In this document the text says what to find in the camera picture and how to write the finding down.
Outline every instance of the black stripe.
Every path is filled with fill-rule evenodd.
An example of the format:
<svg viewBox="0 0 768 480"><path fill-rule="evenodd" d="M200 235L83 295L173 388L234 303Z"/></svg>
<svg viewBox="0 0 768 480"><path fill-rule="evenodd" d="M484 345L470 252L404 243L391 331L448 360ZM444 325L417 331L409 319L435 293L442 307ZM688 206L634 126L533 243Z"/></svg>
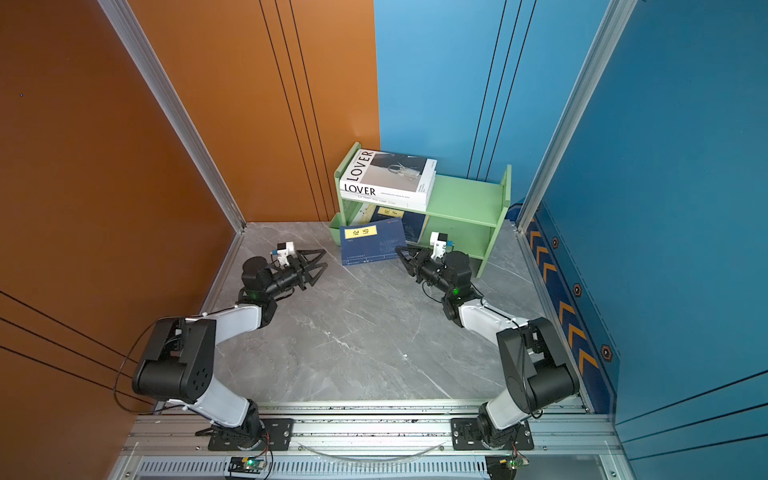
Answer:
<svg viewBox="0 0 768 480"><path fill-rule="evenodd" d="M768 433L761 433L759 435L752 435L750 437L742 437L740 439L726 440L725 442L708 443L706 445L699 445L697 447L688 447L687 449L672 450L671 452L654 453L653 455L644 455L642 457L628 458L627 460L642 460L643 458L661 457L662 455L669 455L670 453L688 452L689 450L705 449L706 447L716 447L718 445L726 445L728 443L743 442L745 440L761 439L762 437L768 437Z"/></svg>
<svg viewBox="0 0 768 480"><path fill-rule="evenodd" d="M496 153L496 145L498 144L498 138L502 135L502 127L504 126L504 116L507 114L507 107L509 106L509 98L512 96L512 88L515 86L515 79L518 76L518 68L520 68L520 59L523 57L523 50L525 49L525 41L528 39L528 30L531 29L531 20L533 20L533 12L536 11L536 2L534 0L533 8L531 9L531 17L528 19L528 27L525 29L525 37L523 37L523 45L520 47L520 55L518 56L518 64L515 67L515 74L512 75L512 84L509 86L509 94L507 94L507 104L504 105L504 113L502 114L502 123L498 126L498 133L496 134L496 142L493 144L493 151L491 152L491 160L488 162L488 169L485 172L485 179L488 181L488 173L491 171L491 164L493 163L493 155Z"/></svg>
<svg viewBox="0 0 768 480"><path fill-rule="evenodd" d="M43 339L43 340L45 340L46 342L50 342L50 343L53 343L53 344L54 344L54 345L56 345L56 346L60 346L62 349L64 349L64 350L67 350L68 352L72 352L72 353L74 353L74 354L75 354L75 355L77 355L77 356L81 356L81 357L83 357L84 359L87 359L87 360L91 360L93 363L97 363L97 364L99 364L99 365L103 366L105 369L110 369L111 371L113 371L113 372L115 372L115 373L117 373L117 372L118 372L118 369L113 369L113 368L112 368L112 367L110 367L109 365L106 365L106 364L104 364L104 363L101 363L101 362L99 362L98 360L94 360L94 359L92 359L90 356L86 356L86 355L83 355L83 354L82 354L82 353L80 353L80 352L75 352L73 349L71 349L71 348L69 348L69 347L67 347L67 346L63 346L62 344L60 344L60 343L58 343L58 342L55 342L55 341L53 341L53 340L51 340L51 339L49 339L49 338L46 338L46 337L44 337L43 335L40 335L40 334L38 334L38 333L35 333L35 332L33 332L33 331L29 330L29 329L26 329L26 328L24 328L24 327L23 327L23 326L21 326L21 325L16 325L16 324L15 324L15 323L13 323L11 320L8 320L8 319L4 319L4 318L2 318L1 316L0 316L0 320L1 320L1 321L3 321L3 322L6 322L6 323L7 323L7 324L9 324L9 325L13 325L13 326L15 326L16 328L18 328L18 329L20 329L20 330L24 330L26 333L30 333L30 334L32 334L32 335L34 335L34 336L38 337L39 339ZM126 375L126 374L124 374L124 373L122 373L122 372L121 372L121 375L123 375L123 376L126 376L126 377L128 377L129 379L130 379L130 378L133 378L133 377L131 377L130 375Z"/></svg>
<svg viewBox="0 0 768 480"><path fill-rule="evenodd" d="M304 122L304 130L306 131L306 141L310 144L310 153L312 154L312 163L315 164L315 175L317 175L317 186L320 188L320 196L323 199L323 209L325 210L327 215L328 204L326 204L326 195L323 192L323 184L320 182L320 172L317 170L317 159L315 158L315 149L312 146L312 138L310 137L310 126L307 124L306 116L304 115L304 106L301 103L301 94L299 93L299 82L296 81L296 70L293 69L293 60L290 59L290 49L288 48L288 39L286 38L286 31L283 28L283 19L280 17L280 8L277 6L277 0L275 0L275 9L277 10L277 21L280 23L280 31L283 33L283 43L285 43L285 46L286 46L286 54L288 55L288 65L290 65L290 72L291 72L291 75L293 75L293 86L296 87L296 97L299 99L299 109L301 110L301 120Z"/></svg>
<svg viewBox="0 0 768 480"><path fill-rule="evenodd" d="M293 120L293 111L290 108L290 102L288 101L288 90L286 90L286 84L283 81L283 73L280 71L280 63L277 61L277 52L275 51L275 44L272 42L272 34L270 34L270 26L266 23L266 14L264 13L264 5L259 0L259 6L261 7L261 16L264 18L264 27L266 27L266 36L270 39L270 45L272 46L272 55L275 57L275 65L277 66L277 74L280 76L280 84L283 86L283 94L286 96L286 104L288 104L288 114L290 115L291 123L293 124L293 133L296 134L296 143L299 145L299 152L301 153L301 160L304 162L304 173L306 173L306 181L310 184L310 193L312 194L312 201L315 203L315 212L317 213L317 220L320 219L320 210L317 209L317 199L315 198L315 190L312 188L312 181L310 180L310 172L306 169L306 159L304 158L304 150L301 148L301 142L299 141L299 131L296 129L296 122Z"/></svg>
<svg viewBox="0 0 768 480"><path fill-rule="evenodd" d="M317 124L317 112L315 112L315 102L312 100L312 89L310 88L310 78L306 74L306 64L304 63L304 53L301 51L301 40L299 40L299 27L296 26L296 16L293 14L293 0L289 0L288 5L290 5L290 14L293 17L293 27L296 29L296 42L299 44L299 55L301 56L301 66L304 69L304 78L306 79L306 90L310 93L310 107L312 107L312 116L314 116L315 118L315 130L317 130L317 140L320 143L320 156L323 159L323 169L326 172L326 182L328 183L328 191L333 192L333 187L331 186L331 180L328 177L328 164L326 164L326 153L323 151L323 139L320 137L320 127Z"/></svg>
<svg viewBox="0 0 768 480"><path fill-rule="evenodd" d="M485 97L488 95L488 86L491 84L491 72L493 71L493 61L496 58L496 48L498 48L498 38L502 34L502 23L504 23L504 12L507 10L507 0L504 0L504 8L502 8L502 19L498 21L498 33L496 34L496 43L493 45L493 55L491 56L491 67L488 69L488 80L485 81L485 93L482 95L482 104L480 105L480 116L478 117L478 127L475 130L475 141L472 142L472 153L469 155L469 166L467 167L467 178L469 178L469 171L472 169L472 157L475 156L475 144L478 141L478 133L480 133L480 120L482 120L482 111L485 109Z"/></svg>
<svg viewBox="0 0 768 480"><path fill-rule="evenodd" d="M507 61L509 60L509 51L512 50L512 41L515 40L515 31L518 29L518 20L520 18L520 8L522 6L523 6L523 0L520 0L520 5L518 6L518 14L515 17L515 25L512 26L512 36L509 38L509 46L507 47L507 57L504 59L504 67L502 68L502 78L498 81L498 89L496 89L496 99L493 101L493 110L491 110L491 121L490 123L488 123L488 133L485 134L485 142L482 145L482 153L480 154L480 165L478 165L478 174L477 176L475 176L475 180L480 178L480 169L482 168L482 158L485 156L485 148L488 146L488 137L491 136L491 128L493 127L493 117L496 114L496 104L498 103L498 94L499 92L502 91L502 83L504 83L504 73L507 70ZM499 125L498 129L499 131L501 131L502 126Z"/></svg>
<svg viewBox="0 0 768 480"><path fill-rule="evenodd" d="M70 372L70 371L68 371L68 370L60 369L60 368L58 368L57 366L53 366L53 365L51 365L50 363L46 363L46 362L43 362L42 360L38 360L38 359L36 359L36 358L34 358L34 357L30 357L29 355L25 355L24 353L21 353L21 352L17 352L16 350L13 350L13 349L9 349L7 346L2 346L2 345L0 345L0 349L6 350L6 351L8 351L8 352L10 352L10 353L15 353L15 354L16 354L16 355L18 355L18 356L23 356L24 358L26 358L26 359L29 359L29 360L31 360L31 361L33 361L33 362L37 362L37 363L40 363L41 365L49 366L49 367L51 367L51 368L52 368L52 369L54 369L54 370L58 370L59 372L62 372L62 373L66 373L66 374L68 374L68 375L72 375L73 377L77 377L77 378L79 378L80 380L85 380L86 382L89 382L89 383L93 383L94 385L98 385L98 386L100 386L100 387L103 387L103 388L105 388L105 389L109 390L110 392L112 391L112 387L110 387L110 386L102 385L102 384L100 384L99 382L94 382L94 381L93 381L93 380L91 380L91 379L86 379L86 378L85 378L85 377L83 377L83 376L79 376L77 373L72 373L72 372ZM133 396L133 395L130 395L130 394L128 394L128 393L123 393L123 392L120 392L119 390L118 390L118 393L121 393L122 395L125 395L125 396L129 396L129 397L131 397L132 399L136 399L136 400L138 400L139 402L144 402L144 403L146 403L146 404L148 404L148 405L154 405L153 403L150 403L150 402L148 402L148 401L146 401L146 400L140 399L140 398L138 398L138 397L135 397L135 396Z"/></svg>
<svg viewBox="0 0 768 480"><path fill-rule="evenodd" d="M637 438L635 438L635 439L622 440L622 441L621 441L621 443L634 442L635 440L646 439L646 438L648 438L648 437L652 437L652 436L654 436L654 435L659 435L659 434L661 434L661 433L667 433L667 432L671 432L671 431L673 431L673 430L677 430L677 429L684 429L685 427L690 427L690 426L692 426L692 425L698 425L698 424L700 424L700 423L709 422L710 420L717 420L717 419L722 419L723 417L727 417L727 416L731 416L731 415L736 415L737 413L744 413L744 412L749 412L750 410L761 409L761 408L763 408L764 406L768 406L768 403L761 403L760 405L755 405L755 406L751 406L751 407L746 407L745 409L736 410L736 411L734 411L734 412L729 412L729 413L724 413L724 414L722 414L722 415L717 415L717 416L714 416L714 417L710 417L710 418L708 418L708 419L704 419L704 420L698 420L698 421L696 421L696 422L687 423L687 424L685 424L685 425L680 425L680 426L678 426L678 427L672 427L671 429L662 430L662 431L660 431L660 432L649 433L648 435L643 435L643 436L641 436L641 437L637 437Z"/></svg>
<svg viewBox="0 0 768 480"><path fill-rule="evenodd" d="M765 375L766 373L768 373L768 370L763 370L762 372L758 372L758 373L755 373L755 374L750 375L750 376L745 376L744 378L736 380L735 382L726 383L725 385L721 385L721 386L716 387L714 389L707 390L706 392L699 393L698 395L690 396L687 399L682 399L682 400L679 400L679 401L677 401L675 403L670 403L669 405L665 405L665 406L659 407L659 408L657 408L655 410L651 410L650 412L645 412L645 413L643 413L641 415L636 415L636 416L632 417L631 419L622 420L619 423L617 423L616 425L621 425L622 423L631 422L632 420L639 419L640 417L645 417L646 415L650 415L651 413L660 412L661 410L668 409L668 408L673 407L675 405L680 405L681 403L687 402L688 400L697 399L700 396L705 396L705 395L707 395L709 393L716 392L717 390L722 390L722 389L725 389L725 388L727 388L729 386L734 386L737 383L741 383L741 382L744 382L745 380L750 380L750 379L753 379L755 377L758 377L758 376L761 376L761 375Z"/></svg>
<svg viewBox="0 0 768 480"><path fill-rule="evenodd" d="M29 304L27 304L27 303L24 303L24 302L22 302L22 301L21 301L21 300L19 300L18 298L14 297L14 296L10 296L10 295L8 295L6 292L3 292L2 290L0 290L0 293L2 293L3 295L7 296L9 299L13 300L13 301L14 301L14 302L16 302L16 303L20 303L21 305L23 305L23 306L26 306L27 308L29 308L29 309L30 309L30 310L32 310L33 312L39 313L40 315L43 315L45 318L47 318L47 319L49 319L49 320L52 320L52 321L54 321L54 322L58 323L59 325L63 326L64 328L66 328L66 329L69 329L69 330L71 330L71 331L73 331L73 332L77 333L79 336L83 336L83 337L85 337L85 338L89 339L90 341L92 341L92 342L94 342L94 343L97 343L98 345L101 345L101 346L103 346L105 349L109 350L110 352L114 352L114 353L117 353L117 354L118 354L119 356L121 356L121 357L125 357L125 354L124 354L124 353L120 353L120 352L118 352L117 350L113 349L112 347L110 347L110 346L106 346L105 344L103 344L103 343L99 342L98 340L96 340L96 339L94 339L94 338L91 338L91 337L90 337L90 336L88 336L88 335L85 335L83 332L80 332L79 330L76 330L76 329L74 329L74 328L70 327L70 326L69 326L69 325L67 325L66 323L64 323L64 322L60 322L59 320L56 320L54 317L52 317L52 316L48 315L47 313L43 313L43 312L41 312L40 310L38 310L38 309L34 308L33 306L31 306L31 305L29 305ZM132 358L129 358L129 360L130 360L130 361L132 361L133 363L137 363L137 361L136 361L136 360L134 360L134 359L132 359Z"/></svg>

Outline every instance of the green bookshelf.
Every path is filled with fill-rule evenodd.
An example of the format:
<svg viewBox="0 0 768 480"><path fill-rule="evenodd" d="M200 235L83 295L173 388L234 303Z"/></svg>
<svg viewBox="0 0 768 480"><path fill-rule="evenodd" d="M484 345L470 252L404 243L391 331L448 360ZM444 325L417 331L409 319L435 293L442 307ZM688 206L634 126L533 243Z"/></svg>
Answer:
<svg viewBox="0 0 768 480"><path fill-rule="evenodd" d="M349 225L362 206L362 202L341 198L339 190L339 179L360 148L360 143L355 143L333 175L340 212L334 215L329 229L336 245L341 245L339 228L342 225ZM397 208L429 215L421 244L425 247L429 246L429 236L432 232L447 233L448 239L453 242L456 250L482 260L478 271L478 276L481 276L511 203L509 183L511 173L512 167L507 165L502 183L499 185L437 175L427 210Z"/></svg>

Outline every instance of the orange chevron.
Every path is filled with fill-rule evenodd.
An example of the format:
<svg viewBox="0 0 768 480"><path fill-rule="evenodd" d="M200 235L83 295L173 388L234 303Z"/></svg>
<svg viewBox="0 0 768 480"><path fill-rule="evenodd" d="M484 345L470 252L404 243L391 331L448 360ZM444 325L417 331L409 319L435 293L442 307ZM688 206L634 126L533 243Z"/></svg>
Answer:
<svg viewBox="0 0 768 480"><path fill-rule="evenodd" d="M597 360L592 358L592 355L589 353L586 353L584 350L579 349L578 351L578 371L581 372L582 375L584 375L584 361L587 360L589 363L594 365L596 369L599 369Z"/></svg>
<svg viewBox="0 0 768 480"><path fill-rule="evenodd" d="M547 283L547 270L552 270L553 272L558 271L558 269L554 268L554 265L551 263L544 262L544 283Z"/></svg>
<svg viewBox="0 0 768 480"><path fill-rule="evenodd" d="M574 307L568 305L566 302L560 302L560 324L563 323L563 310L567 310L568 312L573 313L576 315L576 312L574 311Z"/></svg>
<svg viewBox="0 0 768 480"><path fill-rule="evenodd" d="M568 345L570 346L574 345L574 333L585 340L587 339L584 332L581 329L576 328L572 323L571 325L568 325Z"/></svg>
<svg viewBox="0 0 768 480"><path fill-rule="evenodd" d="M549 253L549 250L544 247L536 247L536 265L541 265L540 260L542 252Z"/></svg>
<svg viewBox="0 0 768 480"><path fill-rule="evenodd" d="M541 236L541 232L536 232L536 231L531 232L531 251L533 251L533 237L540 237L540 236Z"/></svg>

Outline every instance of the orange wall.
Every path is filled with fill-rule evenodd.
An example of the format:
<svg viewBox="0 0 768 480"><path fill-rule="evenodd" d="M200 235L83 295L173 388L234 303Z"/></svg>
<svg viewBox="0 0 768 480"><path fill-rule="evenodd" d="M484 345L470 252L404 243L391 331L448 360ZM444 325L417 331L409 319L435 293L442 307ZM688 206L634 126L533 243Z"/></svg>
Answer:
<svg viewBox="0 0 768 480"><path fill-rule="evenodd" d="M130 5L246 220L330 220L338 163L380 143L373 1Z"/></svg>
<svg viewBox="0 0 768 480"><path fill-rule="evenodd" d="M3 7L2 476L103 478L134 421L122 354L198 311L233 231L97 2ZM134 368L121 400L151 408Z"/></svg>

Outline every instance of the gray marble tabletop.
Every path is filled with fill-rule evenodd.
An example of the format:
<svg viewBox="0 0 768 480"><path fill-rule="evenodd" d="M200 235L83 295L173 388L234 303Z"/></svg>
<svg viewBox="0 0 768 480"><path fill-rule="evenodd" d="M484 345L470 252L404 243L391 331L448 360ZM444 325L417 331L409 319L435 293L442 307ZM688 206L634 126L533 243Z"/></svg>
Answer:
<svg viewBox="0 0 768 480"><path fill-rule="evenodd" d="M249 223L216 310L235 303L245 260L269 258L287 241L328 250L329 266L315 286L280 301L269 326L217 347L216 376L234 392L256 402L301 402L490 399L504 388L495 346L448 321L399 260L342 266L324 223ZM508 222L473 282L498 308L542 315Z"/></svg>

